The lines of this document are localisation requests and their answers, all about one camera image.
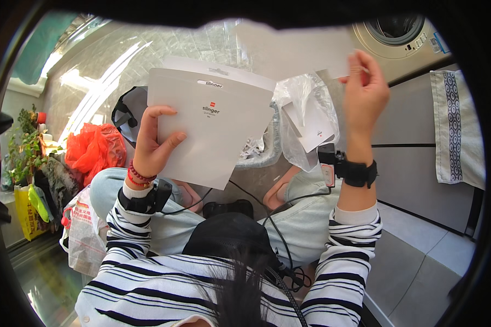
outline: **teal cloth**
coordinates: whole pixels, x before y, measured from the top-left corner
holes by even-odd
[[[27,85],[36,84],[60,36],[78,15],[52,11],[34,30],[13,68],[13,77]]]

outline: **right hand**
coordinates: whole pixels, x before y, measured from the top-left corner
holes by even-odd
[[[389,100],[389,87],[380,66],[369,54],[356,50],[348,60],[350,75],[340,78],[346,83],[343,110],[347,135],[370,138],[375,122]]]

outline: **gray cabinet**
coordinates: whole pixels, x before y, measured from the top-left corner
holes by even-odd
[[[474,188],[438,183],[434,147],[375,147],[378,200],[465,232]]]
[[[457,70],[457,65],[443,69]],[[435,142],[433,97],[429,73],[391,88],[385,110],[376,122],[373,144]]]

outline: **knee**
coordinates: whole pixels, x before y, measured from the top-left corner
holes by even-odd
[[[111,187],[115,183],[118,184],[121,180],[125,180],[126,173],[127,169],[118,167],[107,168],[98,172],[91,181],[91,192],[106,190],[107,187]]]
[[[118,190],[122,187],[127,170],[108,168],[100,171],[91,181],[89,199],[95,213],[102,219],[115,204]]]

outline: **striped shirt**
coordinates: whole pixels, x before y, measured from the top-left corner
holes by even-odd
[[[126,211],[118,200],[111,209],[107,255],[75,306],[83,326],[170,327],[197,319],[216,325],[212,284],[216,271],[229,269],[229,260],[181,254],[146,258],[150,216]],[[345,224],[350,221],[356,225]],[[381,231],[376,204],[353,213],[338,208],[331,212],[326,251],[301,304],[309,326],[358,325],[369,259]],[[282,291],[268,281],[262,282],[261,290],[268,323],[301,325]]]

